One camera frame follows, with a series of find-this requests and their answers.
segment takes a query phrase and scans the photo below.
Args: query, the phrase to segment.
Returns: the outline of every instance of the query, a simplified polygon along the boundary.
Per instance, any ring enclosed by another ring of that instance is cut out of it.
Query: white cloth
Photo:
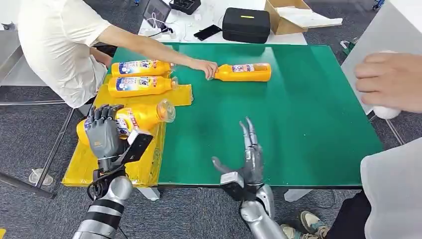
[[[362,160],[362,185],[372,207],[367,239],[422,238],[421,155],[419,138]]]
[[[82,0],[23,1],[19,40],[32,70],[70,107],[94,97],[106,67],[90,47],[110,26]]]

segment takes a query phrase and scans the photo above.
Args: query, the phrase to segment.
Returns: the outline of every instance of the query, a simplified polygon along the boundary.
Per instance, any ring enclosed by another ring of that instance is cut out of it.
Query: black strap
[[[83,221],[85,220],[94,220],[100,223],[104,223],[117,230],[117,227],[120,223],[120,216],[99,212],[87,212]]]
[[[108,208],[114,209],[114,210],[116,210],[120,213],[123,213],[123,210],[124,210],[124,206],[122,204],[113,202],[112,200],[108,200],[108,199],[95,200],[94,203],[92,203],[91,206],[108,207]]]

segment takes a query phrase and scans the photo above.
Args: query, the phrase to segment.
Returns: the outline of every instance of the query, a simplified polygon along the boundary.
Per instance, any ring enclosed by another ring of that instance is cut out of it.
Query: orange bottle
[[[269,81],[271,78],[271,65],[268,63],[221,65],[214,75],[221,81]]]
[[[108,82],[108,92],[115,98],[159,95],[177,87],[177,77],[162,76],[113,77]]]
[[[134,128],[148,131],[160,122],[173,122],[175,117],[174,105],[164,99],[156,105],[128,105],[116,112],[115,120],[120,138],[126,139]],[[90,144],[86,133],[89,123],[88,119],[84,119],[76,126],[79,141],[85,145]]]
[[[141,60],[114,63],[111,65],[113,77],[161,76],[171,71],[172,64],[158,60]]]

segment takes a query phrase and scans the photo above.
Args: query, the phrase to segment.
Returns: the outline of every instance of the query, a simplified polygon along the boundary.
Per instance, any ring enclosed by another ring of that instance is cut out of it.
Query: smartphone
[[[194,37],[198,38],[199,40],[203,41],[205,39],[207,39],[208,37],[221,32],[222,29],[219,28],[216,25],[211,25],[207,28],[205,28],[204,30],[200,30],[199,32],[194,34]]]

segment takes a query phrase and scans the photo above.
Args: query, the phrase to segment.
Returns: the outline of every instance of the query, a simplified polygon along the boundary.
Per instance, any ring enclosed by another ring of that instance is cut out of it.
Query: person's arm
[[[98,51],[95,47],[90,47],[90,55],[93,55],[96,61],[103,63],[107,69],[111,64],[111,60],[113,59],[111,56]]]
[[[148,58],[188,66],[205,72],[207,79],[214,76],[218,66],[215,62],[194,59],[180,54],[162,43],[146,36],[139,36],[110,25],[97,38],[98,41],[118,47],[125,47]]]

